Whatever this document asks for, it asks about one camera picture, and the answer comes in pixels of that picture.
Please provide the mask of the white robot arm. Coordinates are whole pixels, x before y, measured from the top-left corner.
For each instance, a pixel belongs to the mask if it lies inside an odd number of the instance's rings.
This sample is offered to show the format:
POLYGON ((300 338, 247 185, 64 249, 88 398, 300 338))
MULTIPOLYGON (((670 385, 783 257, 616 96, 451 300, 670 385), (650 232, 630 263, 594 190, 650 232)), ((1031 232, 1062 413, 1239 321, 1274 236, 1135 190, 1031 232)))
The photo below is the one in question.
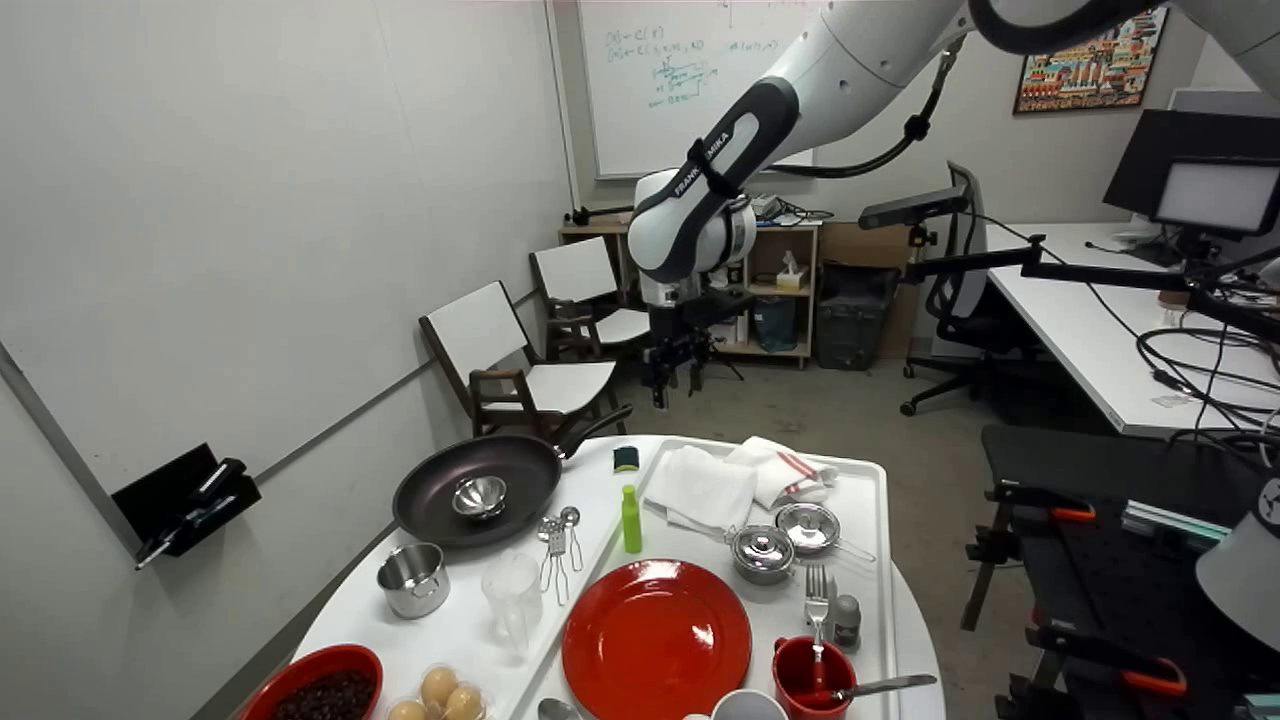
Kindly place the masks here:
POLYGON ((1280 92, 1280 0, 820 0, 781 61, 686 145, 682 165, 636 190, 628 257, 660 284, 742 257, 742 185, 775 157, 863 130, 967 32, 1011 58, 1043 58, 1154 3, 1180 10, 1257 90, 1280 92))

